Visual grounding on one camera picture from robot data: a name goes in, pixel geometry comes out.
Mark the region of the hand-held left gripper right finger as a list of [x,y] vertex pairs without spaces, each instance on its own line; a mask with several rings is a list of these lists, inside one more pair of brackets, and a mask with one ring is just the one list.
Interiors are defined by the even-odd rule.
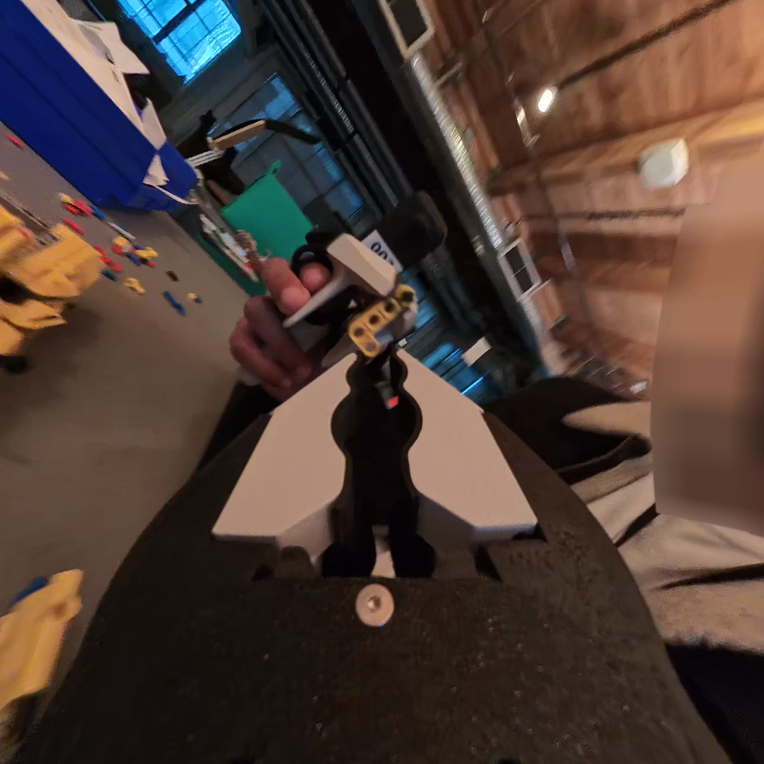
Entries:
[[388,474],[394,576],[433,576],[489,542],[513,540],[538,520],[479,405],[406,351],[390,358],[398,396]]

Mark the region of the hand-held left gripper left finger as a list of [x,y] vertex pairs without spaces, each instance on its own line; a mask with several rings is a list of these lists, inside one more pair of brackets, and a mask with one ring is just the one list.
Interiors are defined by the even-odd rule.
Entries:
[[352,502],[352,440],[358,428],[349,355],[275,408],[212,527],[221,542],[300,549],[318,572],[338,540],[342,502]]

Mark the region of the yellow connector brick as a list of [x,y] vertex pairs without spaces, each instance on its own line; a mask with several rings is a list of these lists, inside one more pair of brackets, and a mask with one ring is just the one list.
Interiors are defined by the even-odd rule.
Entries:
[[397,300],[404,295],[416,296],[416,293],[411,286],[401,283],[391,295],[374,303],[349,321],[347,335],[365,358],[377,358],[392,344],[390,322],[399,311]]

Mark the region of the yellow toy brick car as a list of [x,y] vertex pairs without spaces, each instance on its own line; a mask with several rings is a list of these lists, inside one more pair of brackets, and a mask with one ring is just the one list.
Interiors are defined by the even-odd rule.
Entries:
[[[2,373],[27,369],[27,342],[65,324],[65,308],[98,281],[102,265],[100,251],[73,223],[48,227],[2,199]],[[81,609],[83,577],[72,569],[37,578],[2,609],[2,759],[21,745],[51,683],[69,624]]]

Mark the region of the person's right hand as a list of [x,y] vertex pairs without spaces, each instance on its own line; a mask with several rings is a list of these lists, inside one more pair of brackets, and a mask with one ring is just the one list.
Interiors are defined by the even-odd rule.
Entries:
[[268,294],[246,303],[231,334],[230,351],[250,377],[283,402],[323,373],[325,353],[318,346],[305,352],[283,322],[330,281],[331,273],[320,263],[308,263],[296,274],[279,257],[261,260],[258,266]]

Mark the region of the white air vent grille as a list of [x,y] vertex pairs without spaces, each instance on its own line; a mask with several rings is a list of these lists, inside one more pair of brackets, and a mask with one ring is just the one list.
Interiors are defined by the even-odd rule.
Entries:
[[529,297],[542,279],[521,237],[514,238],[496,256],[497,264],[517,300]]
[[424,1],[378,1],[396,46],[404,60],[420,52],[435,35]]

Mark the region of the green cutting mat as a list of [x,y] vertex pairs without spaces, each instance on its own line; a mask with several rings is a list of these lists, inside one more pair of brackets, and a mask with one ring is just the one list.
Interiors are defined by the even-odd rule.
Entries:
[[233,235],[204,214],[193,213],[192,221],[196,228],[193,237],[214,262],[250,297],[266,296],[267,288]]

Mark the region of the scattered small coloured bricks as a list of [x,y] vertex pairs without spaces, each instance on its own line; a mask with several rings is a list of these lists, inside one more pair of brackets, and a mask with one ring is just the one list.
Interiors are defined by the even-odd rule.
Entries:
[[[66,212],[49,224],[2,191],[2,326],[39,331],[66,323],[63,311],[106,277],[119,281],[121,259],[154,267],[158,253],[110,220],[88,199],[59,193]],[[74,217],[98,219],[115,233],[111,249],[88,243]]]

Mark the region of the white shirt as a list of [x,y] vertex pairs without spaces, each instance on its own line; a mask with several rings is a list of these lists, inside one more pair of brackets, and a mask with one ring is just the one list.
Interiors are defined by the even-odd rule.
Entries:
[[763,654],[762,537],[648,511],[653,460],[574,483],[633,576],[669,645]]

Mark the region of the large paned window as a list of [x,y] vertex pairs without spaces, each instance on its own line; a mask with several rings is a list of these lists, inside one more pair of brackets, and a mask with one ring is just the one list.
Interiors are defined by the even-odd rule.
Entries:
[[225,1],[119,1],[119,6],[186,83],[242,36]]

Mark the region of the crumpled white paper wrappers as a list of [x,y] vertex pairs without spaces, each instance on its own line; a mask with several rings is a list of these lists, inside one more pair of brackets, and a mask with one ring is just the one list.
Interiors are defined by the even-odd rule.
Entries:
[[77,170],[86,195],[110,208],[173,212],[195,203],[198,174],[167,140],[152,101],[138,106],[128,74],[148,69],[111,22],[77,21],[58,2],[24,2],[50,35],[44,43],[62,116],[86,140]]

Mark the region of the blue plastic bin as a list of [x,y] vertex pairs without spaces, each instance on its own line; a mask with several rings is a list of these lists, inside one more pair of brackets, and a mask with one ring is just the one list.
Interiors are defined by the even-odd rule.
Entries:
[[172,212],[198,177],[155,147],[121,78],[57,2],[2,2],[2,122],[99,207]]

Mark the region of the silver ventilation duct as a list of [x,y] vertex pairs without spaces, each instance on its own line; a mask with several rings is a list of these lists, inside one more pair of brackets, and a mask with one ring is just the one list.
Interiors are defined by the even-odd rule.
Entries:
[[500,226],[486,190],[478,177],[456,120],[435,84],[423,53],[415,53],[406,63],[413,94],[421,105],[423,115],[439,151],[449,179],[449,198],[456,209],[470,240],[474,253],[497,292],[504,309],[517,319],[520,329],[534,345],[538,340],[536,323],[519,300],[501,266],[500,256],[509,248],[509,241]]

